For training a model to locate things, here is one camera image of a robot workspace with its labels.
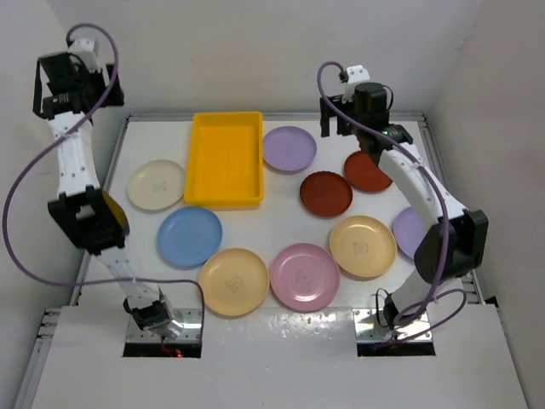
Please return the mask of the dark red plate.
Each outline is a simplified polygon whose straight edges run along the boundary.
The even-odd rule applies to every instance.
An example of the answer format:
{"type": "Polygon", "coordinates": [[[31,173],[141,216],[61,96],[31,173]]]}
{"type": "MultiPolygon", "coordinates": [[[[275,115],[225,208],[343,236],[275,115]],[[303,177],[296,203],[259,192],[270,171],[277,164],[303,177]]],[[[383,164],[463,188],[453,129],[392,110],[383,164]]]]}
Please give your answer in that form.
{"type": "Polygon", "coordinates": [[[302,205],[315,216],[336,217],[353,202],[353,190],[347,180],[331,171],[318,171],[302,182],[299,195],[302,205]]]}
{"type": "Polygon", "coordinates": [[[348,182],[364,193],[379,193],[391,186],[393,181],[362,151],[350,154],[344,164],[348,182]]]}

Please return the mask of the lilac plate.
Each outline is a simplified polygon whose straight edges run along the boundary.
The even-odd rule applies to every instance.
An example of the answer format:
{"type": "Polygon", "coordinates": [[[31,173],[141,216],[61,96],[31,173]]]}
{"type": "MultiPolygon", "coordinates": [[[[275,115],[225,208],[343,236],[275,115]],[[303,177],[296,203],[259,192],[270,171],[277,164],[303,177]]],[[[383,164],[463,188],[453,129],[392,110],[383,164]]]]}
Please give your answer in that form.
{"type": "Polygon", "coordinates": [[[281,126],[267,132],[263,139],[263,157],[268,165],[283,172],[299,172],[315,159],[317,143],[306,130],[281,126]]]}
{"type": "Polygon", "coordinates": [[[413,260],[425,232],[419,216],[412,207],[402,210],[397,215],[393,222],[393,235],[400,250],[413,260]]]}

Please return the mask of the cream white plate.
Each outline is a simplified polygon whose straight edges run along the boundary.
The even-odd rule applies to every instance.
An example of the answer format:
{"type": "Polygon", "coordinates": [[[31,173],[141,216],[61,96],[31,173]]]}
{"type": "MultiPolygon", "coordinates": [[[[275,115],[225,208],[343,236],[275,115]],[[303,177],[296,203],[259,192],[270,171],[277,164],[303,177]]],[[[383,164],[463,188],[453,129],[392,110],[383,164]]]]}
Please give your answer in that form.
{"type": "Polygon", "coordinates": [[[133,172],[127,183],[127,196],[135,207],[146,211],[165,210],[184,195],[186,172],[168,159],[149,161],[133,172]]]}

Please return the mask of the tan plate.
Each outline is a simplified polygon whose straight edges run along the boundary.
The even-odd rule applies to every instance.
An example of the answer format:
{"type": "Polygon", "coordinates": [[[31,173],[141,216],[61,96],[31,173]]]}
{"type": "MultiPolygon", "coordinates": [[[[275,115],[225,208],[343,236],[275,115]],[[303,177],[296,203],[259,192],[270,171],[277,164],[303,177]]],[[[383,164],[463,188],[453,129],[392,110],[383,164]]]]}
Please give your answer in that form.
{"type": "Polygon", "coordinates": [[[391,230],[370,216],[350,216],[330,231],[330,253],[347,273],[374,279],[386,273],[397,256],[391,230]]]}
{"type": "Polygon", "coordinates": [[[246,315],[267,296],[267,265],[253,251],[229,248],[214,254],[201,268],[198,283],[205,305],[225,317],[246,315]]]}

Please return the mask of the pink plate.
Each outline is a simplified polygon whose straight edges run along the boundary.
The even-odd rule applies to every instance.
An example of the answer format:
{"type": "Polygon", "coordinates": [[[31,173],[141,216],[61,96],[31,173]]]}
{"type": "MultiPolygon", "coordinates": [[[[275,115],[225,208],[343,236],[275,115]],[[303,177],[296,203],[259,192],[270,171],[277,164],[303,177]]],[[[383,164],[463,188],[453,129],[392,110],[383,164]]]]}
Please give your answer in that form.
{"type": "Polygon", "coordinates": [[[269,273],[278,301],[303,313],[329,306],[340,286],[340,269],[332,255],[310,243],[290,245],[280,251],[269,273]]]}

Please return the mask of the blue plate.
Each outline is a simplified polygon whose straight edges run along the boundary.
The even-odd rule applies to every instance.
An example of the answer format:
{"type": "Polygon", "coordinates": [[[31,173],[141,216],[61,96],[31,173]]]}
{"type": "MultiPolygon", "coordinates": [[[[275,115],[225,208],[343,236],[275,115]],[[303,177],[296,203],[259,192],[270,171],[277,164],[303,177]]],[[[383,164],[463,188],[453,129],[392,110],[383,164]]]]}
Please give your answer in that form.
{"type": "Polygon", "coordinates": [[[222,237],[222,224],[214,212],[187,206],[174,211],[161,223],[157,234],[158,253],[173,266],[193,268],[216,253],[222,237]]]}

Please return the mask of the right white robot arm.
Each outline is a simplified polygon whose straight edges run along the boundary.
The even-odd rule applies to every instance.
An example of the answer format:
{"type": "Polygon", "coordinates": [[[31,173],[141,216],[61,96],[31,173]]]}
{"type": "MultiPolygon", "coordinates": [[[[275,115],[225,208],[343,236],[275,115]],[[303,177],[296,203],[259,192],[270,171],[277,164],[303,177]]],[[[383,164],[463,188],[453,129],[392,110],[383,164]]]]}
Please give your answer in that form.
{"type": "Polygon", "coordinates": [[[320,96],[320,126],[330,133],[337,119],[340,135],[355,135],[360,149],[386,174],[418,215],[425,236],[414,255],[415,270],[387,295],[378,321],[393,330],[418,318],[437,289],[476,269],[482,263],[489,220],[482,210],[469,210],[423,164],[409,132],[392,124],[387,87],[378,83],[356,86],[351,100],[320,96]]]}

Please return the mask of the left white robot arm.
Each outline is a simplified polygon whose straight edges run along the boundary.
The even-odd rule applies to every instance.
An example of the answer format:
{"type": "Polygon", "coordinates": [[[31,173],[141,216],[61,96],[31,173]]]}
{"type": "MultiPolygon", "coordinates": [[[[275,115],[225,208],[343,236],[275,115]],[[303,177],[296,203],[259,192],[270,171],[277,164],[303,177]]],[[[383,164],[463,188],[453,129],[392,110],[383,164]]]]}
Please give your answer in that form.
{"type": "Polygon", "coordinates": [[[133,274],[125,248],[128,219],[96,175],[91,111],[124,104],[114,66],[101,66],[96,51],[73,44],[65,52],[38,58],[36,73],[46,74],[50,94],[42,95],[41,78],[36,77],[33,111],[48,122],[60,143],[59,186],[57,198],[48,203],[49,214],[78,249],[96,256],[118,279],[123,307],[137,326],[170,337],[173,310],[158,286],[133,274]]]}

